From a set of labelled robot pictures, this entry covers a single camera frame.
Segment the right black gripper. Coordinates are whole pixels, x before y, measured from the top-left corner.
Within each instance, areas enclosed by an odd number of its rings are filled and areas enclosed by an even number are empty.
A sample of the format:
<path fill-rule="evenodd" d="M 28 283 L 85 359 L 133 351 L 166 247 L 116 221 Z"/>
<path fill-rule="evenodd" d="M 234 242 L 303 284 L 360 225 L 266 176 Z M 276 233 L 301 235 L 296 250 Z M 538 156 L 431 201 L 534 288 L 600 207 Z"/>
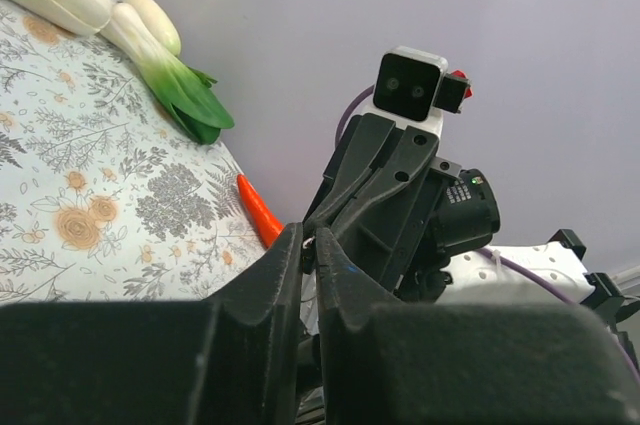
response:
<path fill-rule="evenodd" d="M 440 198 L 439 137 L 367 113 L 339 140 L 303 230 L 326 226 L 349 260 L 405 301 L 434 303 L 456 282 L 452 258 L 500 230 L 485 174 L 463 169 Z"/>

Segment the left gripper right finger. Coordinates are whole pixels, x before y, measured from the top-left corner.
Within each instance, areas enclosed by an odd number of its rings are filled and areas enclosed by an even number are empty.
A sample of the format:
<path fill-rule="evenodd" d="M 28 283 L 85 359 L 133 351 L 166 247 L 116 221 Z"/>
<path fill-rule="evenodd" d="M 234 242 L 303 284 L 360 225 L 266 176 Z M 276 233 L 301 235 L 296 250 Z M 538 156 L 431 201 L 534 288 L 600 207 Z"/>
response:
<path fill-rule="evenodd" d="M 580 305 L 405 303 L 315 238 L 330 424 L 635 424 L 639 380 Z"/>

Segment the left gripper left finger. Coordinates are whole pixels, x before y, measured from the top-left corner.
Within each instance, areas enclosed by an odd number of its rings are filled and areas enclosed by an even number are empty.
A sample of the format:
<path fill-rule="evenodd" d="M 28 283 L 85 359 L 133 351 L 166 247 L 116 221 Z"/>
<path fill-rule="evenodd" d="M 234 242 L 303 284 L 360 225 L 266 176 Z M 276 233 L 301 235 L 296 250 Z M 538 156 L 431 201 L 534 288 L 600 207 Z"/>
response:
<path fill-rule="evenodd" d="M 5 424 L 290 424 L 303 231 L 199 301 L 1 309 Z"/>

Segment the black-headed keys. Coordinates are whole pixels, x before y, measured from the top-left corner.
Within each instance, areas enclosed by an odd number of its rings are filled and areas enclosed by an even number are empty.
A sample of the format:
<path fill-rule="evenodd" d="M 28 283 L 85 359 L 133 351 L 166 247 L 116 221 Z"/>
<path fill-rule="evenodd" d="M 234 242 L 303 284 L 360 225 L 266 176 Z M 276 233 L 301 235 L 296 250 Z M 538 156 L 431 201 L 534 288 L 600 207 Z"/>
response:
<path fill-rule="evenodd" d="M 314 269 L 315 260 L 315 237 L 310 236 L 302 243 L 301 249 L 301 270 L 306 275 L 311 275 Z"/>

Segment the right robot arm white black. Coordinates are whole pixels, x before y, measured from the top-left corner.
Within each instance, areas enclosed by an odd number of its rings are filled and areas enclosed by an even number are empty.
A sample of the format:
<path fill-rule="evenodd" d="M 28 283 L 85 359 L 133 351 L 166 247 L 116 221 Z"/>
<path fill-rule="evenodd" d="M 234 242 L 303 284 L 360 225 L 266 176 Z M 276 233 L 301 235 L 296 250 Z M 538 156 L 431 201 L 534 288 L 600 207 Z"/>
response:
<path fill-rule="evenodd" d="M 570 229 L 534 246 L 496 246 L 501 220 L 486 176 L 438 154 L 437 134 L 374 114 L 343 127 L 305 232 L 332 231 L 350 270 L 405 302 L 583 305 L 610 327 L 639 299 L 583 265 Z"/>

